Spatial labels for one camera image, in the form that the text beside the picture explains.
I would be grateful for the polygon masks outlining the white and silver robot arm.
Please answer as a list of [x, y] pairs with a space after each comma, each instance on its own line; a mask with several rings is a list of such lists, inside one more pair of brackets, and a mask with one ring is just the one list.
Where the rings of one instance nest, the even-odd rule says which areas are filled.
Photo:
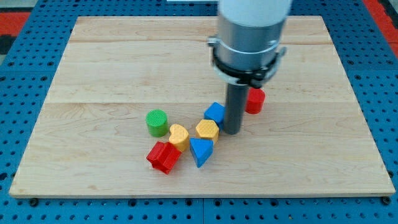
[[220, 0], [217, 33], [208, 38], [217, 75], [232, 86], [261, 88], [278, 71], [292, 0]]

